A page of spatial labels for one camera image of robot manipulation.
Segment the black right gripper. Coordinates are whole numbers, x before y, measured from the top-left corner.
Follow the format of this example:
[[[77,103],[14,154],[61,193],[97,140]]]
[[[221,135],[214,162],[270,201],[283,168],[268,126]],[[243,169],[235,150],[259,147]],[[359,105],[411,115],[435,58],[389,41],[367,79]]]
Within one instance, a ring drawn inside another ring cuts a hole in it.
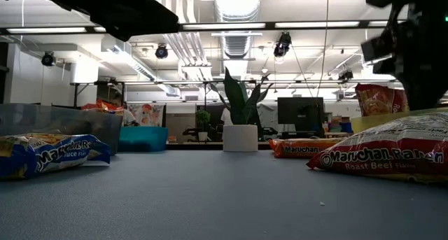
[[[438,50],[448,43],[447,30],[445,9],[435,3],[394,2],[382,33],[361,43],[374,73],[408,80],[411,111],[435,108],[448,91],[446,55]]]

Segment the red-orange beef ramen pack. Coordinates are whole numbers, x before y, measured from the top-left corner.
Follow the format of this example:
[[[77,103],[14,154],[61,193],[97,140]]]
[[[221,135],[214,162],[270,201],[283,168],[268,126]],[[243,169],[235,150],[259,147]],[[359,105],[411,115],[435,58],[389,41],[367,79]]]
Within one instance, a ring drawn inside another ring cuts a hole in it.
[[[355,92],[363,117],[402,113],[409,110],[404,90],[381,85],[357,84]]]

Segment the yellow-green plastic bin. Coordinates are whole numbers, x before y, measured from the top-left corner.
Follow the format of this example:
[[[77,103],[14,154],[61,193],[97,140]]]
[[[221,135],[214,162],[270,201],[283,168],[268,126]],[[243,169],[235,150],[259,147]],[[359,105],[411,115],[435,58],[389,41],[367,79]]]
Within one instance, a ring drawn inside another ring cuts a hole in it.
[[[382,125],[384,123],[390,122],[392,120],[396,120],[399,118],[407,117],[410,115],[425,115],[428,113],[448,113],[448,107],[442,108],[432,108],[418,111],[408,111],[401,113],[389,113],[382,115],[372,115],[361,118],[351,119],[351,127],[354,133],[359,133],[371,127],[375,127],[378,125]]]

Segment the red roast beef ramen pack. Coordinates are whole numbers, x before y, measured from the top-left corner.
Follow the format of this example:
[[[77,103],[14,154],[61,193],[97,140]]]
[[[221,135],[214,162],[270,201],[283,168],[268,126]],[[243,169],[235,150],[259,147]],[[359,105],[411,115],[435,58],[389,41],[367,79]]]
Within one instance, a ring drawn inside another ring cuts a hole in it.
[[[448,184],[448,113],[413,115],[371,127],[321,151],[310,169]]]

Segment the orange chicken ramen pack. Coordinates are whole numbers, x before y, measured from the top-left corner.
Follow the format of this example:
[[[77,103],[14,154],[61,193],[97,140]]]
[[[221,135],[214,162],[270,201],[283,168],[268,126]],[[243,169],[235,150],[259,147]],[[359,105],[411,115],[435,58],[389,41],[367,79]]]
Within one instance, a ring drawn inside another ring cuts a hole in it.
[[[124,115],[125,109],[119,101],[102,101],[98,99],[96,103],[81,106],[82,111],[96,111],[100,113],[109,113],[114,115]]]
[[[311,159],[321,151],[343,141],[344,138],[333,139],[271,139],[270,148],[275,158]]]

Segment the grey translucent plastic bin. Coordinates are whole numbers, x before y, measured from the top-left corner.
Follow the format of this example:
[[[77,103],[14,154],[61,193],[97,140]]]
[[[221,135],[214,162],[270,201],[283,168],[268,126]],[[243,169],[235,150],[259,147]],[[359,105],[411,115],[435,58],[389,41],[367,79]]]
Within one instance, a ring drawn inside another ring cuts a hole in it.
[[[42,134],[91,134],[118,151],[122,118],[97,111],[82,111],[35,104],[0,104],[0,136]]]

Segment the blue soy sauce ramen pack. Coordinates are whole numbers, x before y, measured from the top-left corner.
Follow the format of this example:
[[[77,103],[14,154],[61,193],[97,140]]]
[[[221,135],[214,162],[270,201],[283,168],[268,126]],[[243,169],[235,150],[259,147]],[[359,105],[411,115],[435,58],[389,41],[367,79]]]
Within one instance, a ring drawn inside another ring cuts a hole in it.
[[[110,147],[91,134],[0,136],[0,179],[31,178],[87,161],[108,164],[110,157]]]

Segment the colourful poster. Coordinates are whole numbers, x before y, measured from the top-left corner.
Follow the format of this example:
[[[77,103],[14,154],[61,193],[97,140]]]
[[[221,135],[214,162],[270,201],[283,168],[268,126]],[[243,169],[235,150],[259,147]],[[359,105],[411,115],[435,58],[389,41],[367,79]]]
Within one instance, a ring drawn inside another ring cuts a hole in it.
[[[137,123],[145,127],[161,127],[165,105],[159,104],[128,104],[128,110],[133,114]]]

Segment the person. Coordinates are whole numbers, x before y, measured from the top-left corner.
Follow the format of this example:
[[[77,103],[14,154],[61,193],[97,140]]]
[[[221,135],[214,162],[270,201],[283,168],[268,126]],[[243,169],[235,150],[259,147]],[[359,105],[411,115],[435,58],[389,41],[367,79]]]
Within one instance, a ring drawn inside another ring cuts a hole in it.
[[[233,125],[230,111],[227,108],[223,109],[223,112],[221,114],[220,120],[223,121],[224,125]]]
[[[122,116],[122,126],[123,127],[136,127],[136,126],[139,126],[139,123],[137,122],[137,120],[134,117],[134,115],[132,114],[132,112],[130,112],[127,109],[127,107],[125,105],[125,102],[123,101],[123,96],[121,94],[116,92],[113,95],[112,99],[111,99],[111,103],[114,106],[113,111],[117,115],[121,115]]]

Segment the small green potted plant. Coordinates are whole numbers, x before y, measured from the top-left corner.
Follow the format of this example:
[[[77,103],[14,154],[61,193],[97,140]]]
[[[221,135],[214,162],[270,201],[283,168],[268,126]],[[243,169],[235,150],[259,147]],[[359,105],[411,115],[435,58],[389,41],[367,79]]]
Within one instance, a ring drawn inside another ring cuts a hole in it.
[[[198,140],[201,142],[207,142],[211,114],[202,109],[195,113],[195,118],[198,128]]]

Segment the teal plastic bin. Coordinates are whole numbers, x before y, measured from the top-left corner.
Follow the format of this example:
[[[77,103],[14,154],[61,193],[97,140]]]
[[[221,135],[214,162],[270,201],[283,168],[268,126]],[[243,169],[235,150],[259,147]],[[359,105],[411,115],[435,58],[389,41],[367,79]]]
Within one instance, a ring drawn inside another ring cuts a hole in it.
[[[168,129],[166,127],[122,127],[119,152],[160,152],[165,150]]]

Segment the black overhead light bar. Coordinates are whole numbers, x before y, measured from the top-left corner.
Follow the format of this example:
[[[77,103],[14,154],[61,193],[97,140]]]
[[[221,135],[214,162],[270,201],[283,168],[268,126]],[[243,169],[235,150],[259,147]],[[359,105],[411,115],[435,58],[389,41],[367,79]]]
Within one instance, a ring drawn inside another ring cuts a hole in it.
[[[381,29],[387,20],[341,20],[303,22],[217,22],[180,24],[179,32],[189,31],[276,31],[276,30],[330,30],[330,29]],[[53,35],[53,34],[105,34],[103,27],[18,27],[0,28],[0,36]]]

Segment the snake plant in white pot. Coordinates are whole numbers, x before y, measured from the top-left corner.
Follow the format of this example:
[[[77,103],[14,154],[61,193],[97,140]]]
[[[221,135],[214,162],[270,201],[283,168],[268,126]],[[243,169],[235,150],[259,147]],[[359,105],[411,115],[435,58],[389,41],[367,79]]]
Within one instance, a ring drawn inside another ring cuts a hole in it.
[[[270,83],[262,92],[262,86],[268,76],[263,76],[259,83],[255,81],[255,87],[250,96],[246,92],[244,81],[234,79],[228,68],[225,68],[225,77],[222,81],[225,97],[219,93],[213,83],[209,83],[210,88],[218,94],[230,112],[232,124],[223,127],[223,150],[225,152],[250,153],[258,151],[258,141],[263,137],[263,132],[257,105],[265,99],[269,89],[274,85],[274,83]]]

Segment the grey-blue table mat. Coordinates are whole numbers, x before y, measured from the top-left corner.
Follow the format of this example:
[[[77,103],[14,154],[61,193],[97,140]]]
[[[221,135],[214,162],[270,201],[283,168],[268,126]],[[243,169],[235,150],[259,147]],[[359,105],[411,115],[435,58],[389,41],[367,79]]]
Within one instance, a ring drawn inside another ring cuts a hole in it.
[[[0,181],[0,240],[448,240],[448,188],[268,151],[119,154]]]

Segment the silver air duct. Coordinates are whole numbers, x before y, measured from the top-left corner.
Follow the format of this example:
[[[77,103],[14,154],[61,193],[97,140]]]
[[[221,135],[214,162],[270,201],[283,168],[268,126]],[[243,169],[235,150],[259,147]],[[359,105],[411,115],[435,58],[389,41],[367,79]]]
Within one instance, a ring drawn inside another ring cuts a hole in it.
[[[255,22],[258,20],[260,0],[214,0],[218,22]],[[224,54],[231,59],[242,59],[249,53],[251,36],[221,38]]]

